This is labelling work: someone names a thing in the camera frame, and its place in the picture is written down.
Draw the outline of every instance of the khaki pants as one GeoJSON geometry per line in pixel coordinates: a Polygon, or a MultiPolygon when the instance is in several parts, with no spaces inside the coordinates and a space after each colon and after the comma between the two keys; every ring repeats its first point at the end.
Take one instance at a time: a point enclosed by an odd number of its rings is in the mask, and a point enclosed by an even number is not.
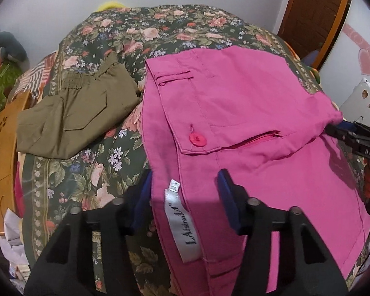
{"type": "Polygon", "coordinates": [[[115,52],[93,75],[69,73],[58,95],[18,116],[17,151],[68,159],[124,119],[140,102],[115,52]]]}

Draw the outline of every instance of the white clothing tag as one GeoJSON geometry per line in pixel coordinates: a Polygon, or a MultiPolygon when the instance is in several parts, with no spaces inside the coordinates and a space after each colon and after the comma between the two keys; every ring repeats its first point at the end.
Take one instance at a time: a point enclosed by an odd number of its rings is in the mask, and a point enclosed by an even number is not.
{"type": "Polygon", "coordinates": [[[192,217],[182,206],[179,187],[180,184],[172,180],[165,190],[165,213],[181,259],[186,263],[201,258],[202,250],[192,217]]]}

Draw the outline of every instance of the pink pants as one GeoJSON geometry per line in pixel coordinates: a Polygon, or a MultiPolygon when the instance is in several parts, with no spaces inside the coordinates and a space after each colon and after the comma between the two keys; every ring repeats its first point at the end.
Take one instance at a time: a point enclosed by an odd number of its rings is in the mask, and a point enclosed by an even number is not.
{"type": "MultiPolygon", "coordinates": [[[[216,176],[270,207],[303,209],[344,276],[360,254],[370,216],[336,141],[320,136],[342,114],[322,92],[306,92],[285,60],[233,46],[195,49],[147,60],[143,141],[153,170],[152,208],[161,244],[181,295],[229,296],[244,237],[230,228],[216,176]],[[202,256],[184,263],[165,213],[165,189],[181,183],[202,256]]],[[[275,289],[278,236],[269,291],[275,289]]]]}

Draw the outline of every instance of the human hand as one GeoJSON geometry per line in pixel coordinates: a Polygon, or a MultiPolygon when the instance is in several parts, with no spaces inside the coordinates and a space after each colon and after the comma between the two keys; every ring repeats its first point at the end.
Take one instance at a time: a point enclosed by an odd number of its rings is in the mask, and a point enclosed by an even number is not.
{"type": "Polygon", "coordinates": [[[365,184],[363,185],[363,192],[365,197],[370,199],[370,161],[366,158],[363,159],[365,162],[365,184]]]}

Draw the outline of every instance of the floral bedspread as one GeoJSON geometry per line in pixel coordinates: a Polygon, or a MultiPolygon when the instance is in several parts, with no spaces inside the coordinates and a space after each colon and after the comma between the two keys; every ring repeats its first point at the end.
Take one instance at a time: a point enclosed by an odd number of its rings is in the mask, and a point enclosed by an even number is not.
{"type": "MultiPolygon", "coordinates": [[[[93,73],[104,57],[117,52],[142,91],[145,59],[192,48],[223,49],[232,45],[264,50],[285,58],[299,83],[309,92],[320,90],[309,70],[293,57],[285,43],[269,31],[238,17],[204,5],[120,8],[93,13],[61,42],[44,88],[44,96],[57,94],[70,71],[93,73]]],[[[105,205],[137,182],[148,160],[143,148],[140,113],[142,102],[119,125],[68,160],[26,155],[22,186],[26,205],[23,236],[33,265],[67,210],[105,205]]],[[[357,158],[349,159],[354,176],[363,178],[357,158]]],[[[95,283],[105,290],[99,233],[93,235],[95,283]]],[[[144,296],[176,294],[170,279],[152,211],[144,226],[127,237],[130,259],[144,296]]]]}

